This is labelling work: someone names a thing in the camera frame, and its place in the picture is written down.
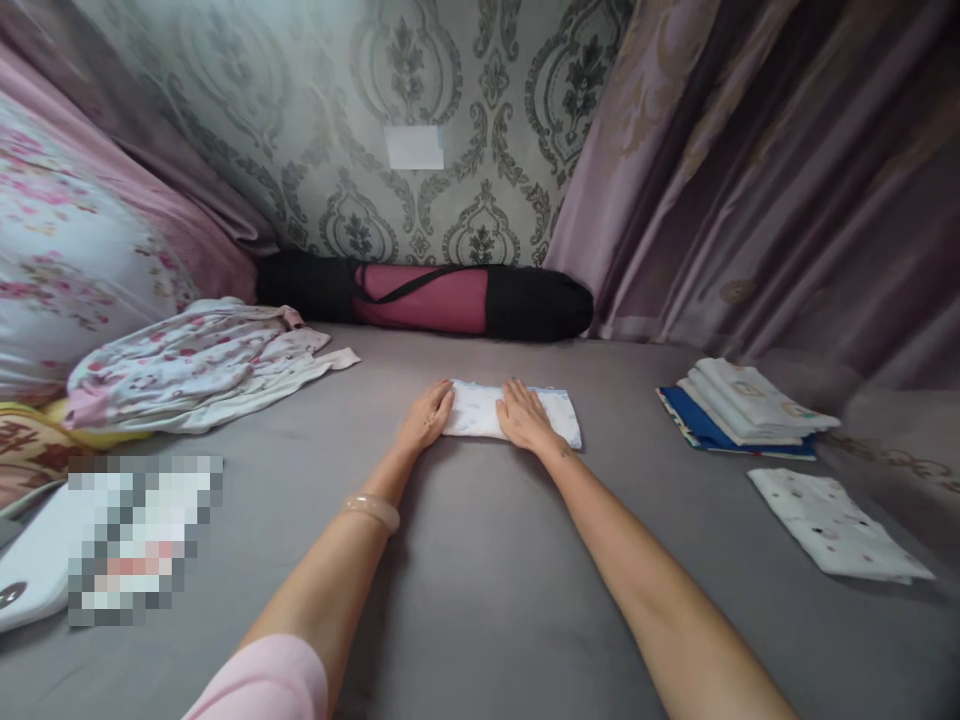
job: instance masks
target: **black bag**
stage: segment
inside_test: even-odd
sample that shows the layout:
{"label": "black bag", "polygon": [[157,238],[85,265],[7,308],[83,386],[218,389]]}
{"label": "black bag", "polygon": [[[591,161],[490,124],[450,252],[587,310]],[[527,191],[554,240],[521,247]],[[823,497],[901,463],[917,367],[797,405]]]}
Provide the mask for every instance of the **black bag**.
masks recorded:
{"label": "black bag", "polygon": [[376,265],[282,250],[260,261],[257,296],[305,320],[552,342],[593,321],[593,296],[553,270]]}

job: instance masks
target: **wall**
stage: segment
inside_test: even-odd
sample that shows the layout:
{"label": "wall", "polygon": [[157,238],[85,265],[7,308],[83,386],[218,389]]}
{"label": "wall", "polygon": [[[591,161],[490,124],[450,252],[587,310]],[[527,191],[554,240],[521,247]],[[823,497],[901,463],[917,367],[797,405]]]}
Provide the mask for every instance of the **wall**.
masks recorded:
{"label": "wall", "polygon": [[[632,0],[77,0],[285,239],[539,265]],[[443,126],[393,171],[383,125]]]}

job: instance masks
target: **hand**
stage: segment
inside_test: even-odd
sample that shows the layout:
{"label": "hand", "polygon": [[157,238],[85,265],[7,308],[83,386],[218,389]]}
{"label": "hand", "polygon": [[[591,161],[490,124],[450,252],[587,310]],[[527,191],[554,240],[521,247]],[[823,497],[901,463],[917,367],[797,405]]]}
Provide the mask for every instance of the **hand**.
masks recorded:
{"label": "hand", "polygon": [[447,426],[453,406],[453,383],[434,383],[413,401],[406,420],[397,433],[397,447],[421,453],[436,442]]}
{"label": "hand", "polygon": [[556,445],[569,449],[566,440],[550,427],[539,395],[514,378],[503,386],[503,398],[497,400],[497,418],[510,442],[535,453]]}

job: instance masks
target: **bag strap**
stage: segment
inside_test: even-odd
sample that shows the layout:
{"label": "bag strap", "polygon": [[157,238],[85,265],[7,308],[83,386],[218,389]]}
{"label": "bag strap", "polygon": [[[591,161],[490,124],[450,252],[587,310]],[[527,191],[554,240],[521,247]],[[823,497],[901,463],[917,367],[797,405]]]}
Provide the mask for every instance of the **bag strap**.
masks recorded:
{"label": "bag strap", "polygon": [[[360,296],[360,299],[371,305],[386,305],[387,303],[392,303],[395,300],[399,300],[402,297],[406,297],[412,292],[416,292],[424,285],[429,285],[437,278],[441,278],[444,275],[450,275],[451,273],[460,272],[461,270],[477,270],[478,266],[476,265],[448,265],[446,267],[437,268],[433,272],[429,272],[426,275],[421,275],[418,278],[404,283],[396,290],[392,290],[384,295],[382,298],[374,298],[367,292],[367,266],[369,263],[360,264],[360,283],[354,283],[354,292]],[[356,270],[353,269],[351,272],[352,277],[356,277]]]}

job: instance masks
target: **blue folded cloth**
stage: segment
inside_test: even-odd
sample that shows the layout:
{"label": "blue folded cloth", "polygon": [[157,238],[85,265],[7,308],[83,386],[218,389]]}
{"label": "blue folded cloth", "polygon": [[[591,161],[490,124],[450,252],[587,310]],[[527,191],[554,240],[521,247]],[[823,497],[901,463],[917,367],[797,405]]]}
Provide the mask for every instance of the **blue folded cloth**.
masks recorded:
{"label": "blue folded cloth", "polygon": [[725,450],[753,455],[796,456],[803,459],[816,457],[813,447],[816,438],[813,435],[804,438],[803,445],[737,445],[727,437],[723,430],[717,427],[717,424],[710,419],[703,408],[697,405],[681,388],[660,388],[660,394],[670,404],[683,424],[687,426],[690,434],[696,438],[705,450]]}

